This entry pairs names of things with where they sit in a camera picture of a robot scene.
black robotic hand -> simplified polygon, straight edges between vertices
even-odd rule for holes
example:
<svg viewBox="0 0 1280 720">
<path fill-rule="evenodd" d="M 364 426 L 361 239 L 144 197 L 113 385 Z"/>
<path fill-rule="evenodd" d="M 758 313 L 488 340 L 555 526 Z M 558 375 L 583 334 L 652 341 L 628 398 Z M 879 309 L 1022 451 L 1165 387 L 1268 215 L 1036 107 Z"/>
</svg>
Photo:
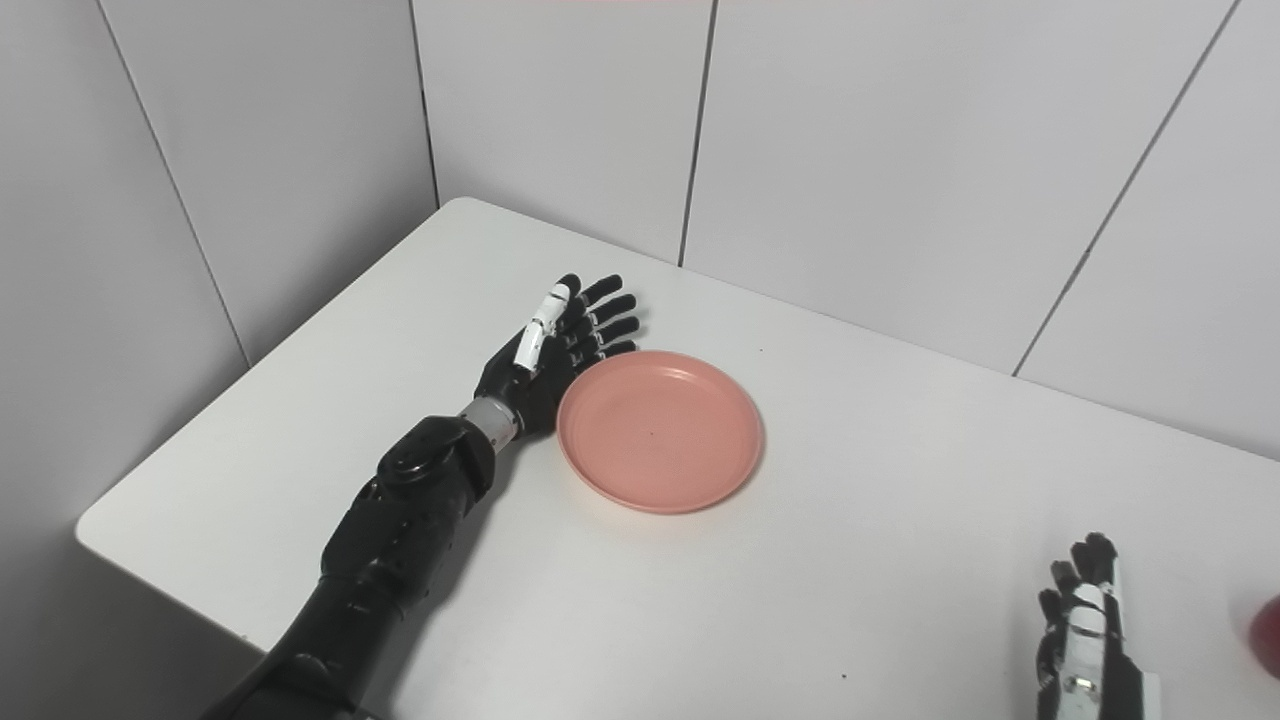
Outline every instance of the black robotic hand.
<svg viewBox="0 0 1280 720">
<path fill-rule="evenodd" d="M 1117 553 L 1102 533 L 1053 562 L 1057 589 L 1039 594 L 1037 720 L 1158 720 L 1158 685 L 1124 652 Z"/>
<path fill-rule="evenodd" d="M 570 383 L 612 355 L 628 352 L 631 341 L 616 342 L 640 329 L 632 295 L 620 295 L 622 278 L 609 275 L 579 292 L 581 281 L 568 274 L 543 300 L 525 329 L 516 333 L 484 366 L 475 397 L 502 402 L 515 416 L 516 437 L 556 429 L 556 411 Z"/>
</svg>

tabletop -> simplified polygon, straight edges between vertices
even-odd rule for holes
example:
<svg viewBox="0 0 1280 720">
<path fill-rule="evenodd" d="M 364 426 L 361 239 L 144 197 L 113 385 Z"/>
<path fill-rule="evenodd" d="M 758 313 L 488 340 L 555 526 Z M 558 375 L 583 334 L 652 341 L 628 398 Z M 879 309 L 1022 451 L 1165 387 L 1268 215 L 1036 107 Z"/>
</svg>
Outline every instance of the tabletop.
<svg viewBox="0 0 1280 720">
<path fill-rule="evenodd" d="M 492 206 L 454 200 L 106 493 L 81 542 L 259 648 L 383 452 L 453 414 L 566 272 L 701 357 L 765 450 L 727 501 L 628 510 L 554 439 L 504 451 L 370 694 L 396 720 L 1034 717 L 1037 592 L 1120 550 L 1169 720 L 1280 716 L 1280 464 Z"/>
</svg>

wall seam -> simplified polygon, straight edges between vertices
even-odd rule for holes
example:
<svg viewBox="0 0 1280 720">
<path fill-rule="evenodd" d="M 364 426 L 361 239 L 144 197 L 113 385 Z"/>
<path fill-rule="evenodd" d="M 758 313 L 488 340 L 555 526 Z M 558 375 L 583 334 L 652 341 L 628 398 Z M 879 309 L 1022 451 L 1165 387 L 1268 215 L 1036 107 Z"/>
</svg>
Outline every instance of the wall seam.
<svg viewBox="0 0 1280 720">
<path fill-rule="evenodd" d="M 435 193 L 435 209 L 440 209 L 440 176 L 435 172 L 435 147 L 431 145 L 431 119 L 426 113 L 426 81 L 422 73 L 422 47 L 417 37 L 417 10 L 415 0 L 408 1 L 408 26 L 413 33 L 413 67 L 417 68 L 417 91 L 422 100 L 422 128 L 426 131 L 426 163 L 431 169 L 431 191 Z"/>
<path fill-rule="evenodd" d="M 685 266 L 685 246 L 689 242 L 689 214 L 694 206 L 694 176 L 698 174 L 698 149 L 703 140 L 703 109 L 707 106 L 707 78 L 712 70 L 712 44 L 716 40 L 716 13 L 719 0 L 712 0 L 710 19 L 707 23 L 707 55 L 703 58 L 703 86 L 698 92 L 698 117 L 694 120 L 694 152 L 689 161 L 689 188 L 685 191 L 685 219 L 680 225 L 680 252 L 676 266 Z"/>
<path fill-rule="evenodd" d="M 1027 364 L 1027 359 L 1030 357 L 1032 351 L 1036 350 L 1036 343 L 1038 343 L 1041 336 L 1044 334 L 1044 328 L 1047 328 L 1050 320 L 1053 319 L 1053 315 L 1057 313 L 1059 306 L 1062 304 L 1062 299 L 1066 297 L 1066 293 L 1071 290 L 1071 286 L 1075 284 L 1075 279 L 1080 277 L 1080 272 L 1084 270 L 1085 263 L 1089 261 L 1089 256 L 1093 254 L 1093 249 L 1098 245 L 1098 240 L 1102 237 L 1102 233 L 1106 232 L 1107 225 L 1111 223 L 1111 218 L 1116 213 L 1116 209 L 1120 208 L 1120 204 L 1124 201 L 1125 195 L 1128 195 L 1129 188 L 1133 186 L 1133 181 L 1138 177 L 1138 173 L 1142 170 L 1142 167 L 1147 163 L 1147 158 L 1151 155 L 1152 149 L 1156 147 L 1156 142 L 1160 141 L 1160 137 L 1164 135 L 1165 128 L 1172 119 L 1174 113 L 1176 113 L 1178 108 L 1183 104 L 1183 97 L 1187 96 L 1187 91 L 1190 90 L 1192 83 L 1196 81 L 1196 76 L 1199 74 L 1201 68 L 1208 59 L 1210 53 L 1212 53 L 1213 46 L 1217 45 L 1217 40 L 1222 36 L 1222 31 L 1226 29 L 1226 24 L 1231 20 L 1231 15 L 1235 14 L 1235 9 L 1239 5 L 1240 0 L 1234 0 L 1231 3 L 1231 6 L 1226 9 L 1226 14 L 1222 15 L 1222 20 L 1217 24 L 1217 29 L 1213 31 L 1213 35 L 1208 38 L 1208 44 L 1204 46 L 1204 50 L 1201 53 L 1199 58 L 1197 58 L 1196 64 L 1192 65 L 1190 74 L 1188 74 L 1187 79 L 1183 81 L 1181 87 L 1178 90 L 1178 95 L 1174 96 L 1172 104 L 1170 104 L 1169 110 L 1165 111 L 1165 117 L 1161 118 L 1160 124 L 1156 126 L 1156 132 L 1151 136 L 1151 140 L 1147 141 L 1147 146 L 1143 147 L 1142 154 L 1138 156 L 1138 161 L 1133 167 L 1133 170 L 1129 172 L 1129 177 L 1125 178 L 1124 184 L 1120 186 L 1120 192 L 1116 195 L 1115 200 L 1111 202 L 1111 206 L 1107 208 L 1106 214 L 1102 217 L 1102 222 L 1098 224 L 1098 229 L 1094 231 L 1093 237 L 1089 240 L 1089 245 L 1084 247 L 1084 252 L 1080 254 L 1080 259 L 1075 263 L 1075 268 L 1073 268 L 1071 274 L 1068 275 L 1066 283 L 1062 284 L 1062 290 L 1057 293 L 1057 297 L 1053 300 L 1053 305 L 1050 306 L 1048 314 L 1046 314 L 1044 319 L 1041 320 L 1039 328 L 1036 329 L 1036 334 L 1032 336 L 1030 343 L 1027 346 L 1027 350 L 1023 351 L 1021 359 L 1018 360 L 1018 365 L 1014 368 L 1012 377 L 1016 378 L 1019 373 L 1023 372 L 1023 365 Z"/>
<path fill-rule="evenodd" d="M 232 337 L 236 340 L 236 347 L 239 350 L 241 357 L 244 360 L 244 369 L 253 366 L 253 363 L 248 359 L 248 352 L 244 350 L 244 342 L 241 340 L 239 331 L 236 329 L 236 322 L 232 319 L 232 313 L 227 307 L 227 299 L 223 296 L 223 288 L 218 284 L 218 278 L 214 275 L 214 268 L 209 263 L 209 255 L 205 254 L 205 246 L 200 242 L 200 236 L 196 234 L 196 225 L 191 222 L 191 213 L 187 210 L 187 201 L 182 197 L 182 191 L 178 190 L 178 181 L 173 177 L 173 169 L 169 167 L 169 159 L 164 154 L 164 147 L 160 146 L 160 136 L 156 135 L 155 124 L 151 123 L 151 115 L 147 114 L 146 105 L 142 104 L 142 95 L 138 92 L 138 83 L 133 79 L 133 70 L 129 69 L 128 61 L 124 59 L 124 51 L 120 50 L 120 41 L 115 37 L 115 28 L 111 27 L 111 20 L 106 17 L 106 8 L 102 6 L 102 0 L 95 0 L 97 4 L 97 12 L 102 15 L 102 23 L 106 26 L 106 33 L 111 38 L 111 46 L 115 47 L 115 56 L 120 60 L 120 67 L 124 68 L 124 76 L 129 79 L 129 88 L 133 91 L 133 100 L 138 104 L 138 110 L 142 113 L 142 119 L 147 124 L 147 132 L 151 133 L 151 142 L 156 147 L 156 154 L 160 155 L 160 165 L 164 168 L 165 177 L 169 178 L 169 187 L 173 188 L 174 197 L 178 199 L 178 208 L 182 210 L 182 217 L 187 222 L 187 229 L 191 231 L 191 238 L 196 242 L 196 251 L 200 252 L 200 261 L 205 265 L 205 273 L 209 274 L 209 282 L 214 286 L 214 295 L 218 297 L 218 305 L 223 309 L 223 316 L 227 318 L 227 325 L 232 331 Z"/>
</svg>

fingertip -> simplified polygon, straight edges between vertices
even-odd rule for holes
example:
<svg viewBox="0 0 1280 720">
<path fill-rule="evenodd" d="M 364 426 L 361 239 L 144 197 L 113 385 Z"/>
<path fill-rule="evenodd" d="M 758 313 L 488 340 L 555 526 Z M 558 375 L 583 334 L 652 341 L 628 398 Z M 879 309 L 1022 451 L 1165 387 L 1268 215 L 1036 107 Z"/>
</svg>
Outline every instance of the fingertip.
<svg viewBox="0 0 1280 720">
<path fill-rule="evenodd" d="M 604 348 L 605 357 L 613 357 L 614 355 L 622 355 L 623 352 L 632 352 L 640 350 L 635 341 L 625 340 L 622 342 L 616 342 Z"/>
<path fill-rule="evenodd" d="M 562 284 L 562 286 L 564 286 L 564 287 L 568 288 L 568 296 L 570 297 L 573 297 L 575 295 L 577 295 L 582 290 L 582 281 L 577 275 L 575 275 L 573 273 L 570 273 L 570 274 L 564 275 L 563 278 L 561 278 L 559 279 L 559 284 Z"/>
</svg>

white wall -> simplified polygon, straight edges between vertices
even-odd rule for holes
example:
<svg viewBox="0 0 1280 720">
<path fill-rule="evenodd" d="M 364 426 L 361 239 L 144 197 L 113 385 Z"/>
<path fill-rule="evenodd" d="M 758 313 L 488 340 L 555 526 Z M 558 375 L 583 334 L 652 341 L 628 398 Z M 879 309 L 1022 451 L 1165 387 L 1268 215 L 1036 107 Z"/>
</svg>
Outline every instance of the white wall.
<svg viewBox="0 0 1280 720">
<path fill-rule="evenodd" d="M 710 0 L 413 0 L 440 200 L 675 263 Z"/>
<path fill-rule="evenodd" d="M 0 3 L 0 108 L 3 714 L 192 716 L 252 653 L 72 527 L 244 361 L 93 3 Z"/>
<path fill-rule="evenodd" d="M 1012 372 L 1229 5 L 722 3 L 686 266 Z"/>
<path fill-rule="evenodd" d="M 104 4 L 0 4 L 13 717 L 195 717 L 256 660 L 74 520 L 435 206 L 407 0 Z"/>
<path fill-rule="evenodd" d="M 102 0 L 251 360 L 435 209 L 408 0 Z"/>
<path fill-rule="evenodd" d="M 1021 377 L 1280 459 L 1276 37 L 1240 4 Z"/>
</svg>

